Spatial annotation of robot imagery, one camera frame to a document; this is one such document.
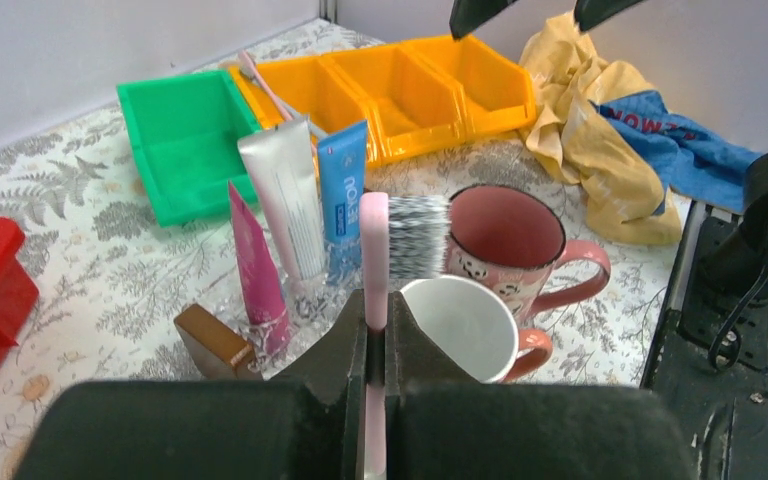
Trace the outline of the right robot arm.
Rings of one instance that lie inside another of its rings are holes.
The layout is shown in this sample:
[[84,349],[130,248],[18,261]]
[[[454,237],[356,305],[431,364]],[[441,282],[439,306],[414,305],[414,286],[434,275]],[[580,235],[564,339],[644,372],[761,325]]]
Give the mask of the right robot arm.
[[708,347],[707,361],[716,371],[739,361],[742,337],[735,325],[751,301],[768,297],[768,153],[748,167],[742,192],[742,223],[699,267],[708,284],[742,295]]

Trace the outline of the blue toothpaste tube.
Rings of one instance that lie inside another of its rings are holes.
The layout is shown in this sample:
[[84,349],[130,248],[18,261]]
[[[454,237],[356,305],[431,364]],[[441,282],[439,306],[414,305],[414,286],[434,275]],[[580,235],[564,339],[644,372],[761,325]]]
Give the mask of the blue toothpaste tube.
[[359,202],[364,193],[368,126],[355,123],[318,142],[318,167],[328,282],[336,284],[361,263]]

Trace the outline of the white toothpaste tube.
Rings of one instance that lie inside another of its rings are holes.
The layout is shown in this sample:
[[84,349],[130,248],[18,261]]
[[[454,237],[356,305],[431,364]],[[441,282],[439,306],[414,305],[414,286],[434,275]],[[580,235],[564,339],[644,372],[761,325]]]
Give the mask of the white toothpaste tube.
[[237,148],[291,280],[327,269],[309,124],[296,118],[238,140]]

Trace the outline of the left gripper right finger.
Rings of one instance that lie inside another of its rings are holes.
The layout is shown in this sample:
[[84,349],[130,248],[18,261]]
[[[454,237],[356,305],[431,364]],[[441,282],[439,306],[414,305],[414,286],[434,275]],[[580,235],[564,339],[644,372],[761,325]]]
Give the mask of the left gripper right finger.
[[483,384],[424,334],[400,293],[385,344],[391,479],[692,479],[676,418],[652,392]]

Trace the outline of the pink patterned cup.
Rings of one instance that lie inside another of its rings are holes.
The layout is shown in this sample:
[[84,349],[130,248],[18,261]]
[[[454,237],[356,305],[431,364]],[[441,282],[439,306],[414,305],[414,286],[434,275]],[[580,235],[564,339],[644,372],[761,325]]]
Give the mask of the pink patterned cup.
[[442,275],[412,281],[401,293],[423,333],[482,383],[514,382],[553,354],[544,331],[518,327],[502,300],[475,281]]

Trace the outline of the pink glossy mug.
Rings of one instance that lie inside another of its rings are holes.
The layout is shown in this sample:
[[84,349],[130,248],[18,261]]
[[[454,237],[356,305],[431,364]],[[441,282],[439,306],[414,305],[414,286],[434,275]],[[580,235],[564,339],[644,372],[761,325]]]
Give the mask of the pink glossy mug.
[[[473,185],[450,200],[446,272],[496,294],[521,325],[547,310],[587,300],[609,283],[611,263],[594,242],[569,239],[557,214],[536,197],[502,185]],[[545,293],[559,267],[591,262],[585,280]]]

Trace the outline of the pink toothbrush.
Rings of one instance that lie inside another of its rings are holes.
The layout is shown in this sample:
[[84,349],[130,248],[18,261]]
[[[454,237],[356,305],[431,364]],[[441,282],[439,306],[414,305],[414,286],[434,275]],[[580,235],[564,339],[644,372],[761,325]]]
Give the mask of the pink toothbrush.
[[441,274],[443,236],[450,226],[450,201],[440,195],[391,197],[368,192],[359,203],[364,319],[367,325],[365,473],[386,471],[384,388],[385,328],[390,279],[429,279]]
[[242,74],[255,85],[257,85],[270,98],[284,120],[292,120],[294,116],[286,108],[285,102],[269,87],[265,79],[260,74],[256,62],[252,59],[252,57],[245,50],[241,50],[237,54],[237,58],[240,62],[240,69]]

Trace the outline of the clear acrylic toiletry tray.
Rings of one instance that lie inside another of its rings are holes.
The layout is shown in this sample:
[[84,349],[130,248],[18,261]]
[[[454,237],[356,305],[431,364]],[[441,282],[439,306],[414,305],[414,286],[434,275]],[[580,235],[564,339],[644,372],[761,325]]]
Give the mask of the clear acrylic toiletry tray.
[[361,286],[358,270],[324,284],[307,284],[303,294],[287,301],[289,323],[285,344],[267,351],[278,334],[276,323],[249,322],[235,267],[199,292],[174,318],[187,355],[207,379],[268,379],[289,366],[327,333],[351,292]]

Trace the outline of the pink toothpaste tube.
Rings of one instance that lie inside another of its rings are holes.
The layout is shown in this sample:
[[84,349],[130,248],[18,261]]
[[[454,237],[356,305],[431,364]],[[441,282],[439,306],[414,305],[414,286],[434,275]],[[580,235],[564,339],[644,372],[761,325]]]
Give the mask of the pink toothpaste tube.
[[231,182],[228,182],[228,195],[246,315],[249,324],[260,334],[265,353],[273,355],[290,339],[282,284],[264,231]]

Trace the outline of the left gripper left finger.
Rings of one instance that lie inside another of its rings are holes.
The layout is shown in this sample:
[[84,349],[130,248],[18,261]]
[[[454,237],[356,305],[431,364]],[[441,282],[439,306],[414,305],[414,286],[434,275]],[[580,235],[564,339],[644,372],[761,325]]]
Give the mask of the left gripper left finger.
[[51,405],[19,479],[360,479],[367,334],[353,292],[269,380],[92,381]]

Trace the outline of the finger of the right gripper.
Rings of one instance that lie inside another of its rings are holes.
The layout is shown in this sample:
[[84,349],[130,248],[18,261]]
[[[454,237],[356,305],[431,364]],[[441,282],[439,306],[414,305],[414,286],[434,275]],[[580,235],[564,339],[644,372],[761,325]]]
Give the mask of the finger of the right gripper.
[[612,17],[645,0],[577,0],[574,21],[581,32],[589,32]]
[[449,30],[460,40],[499,16],[516,0],[455,0],[449,18]]

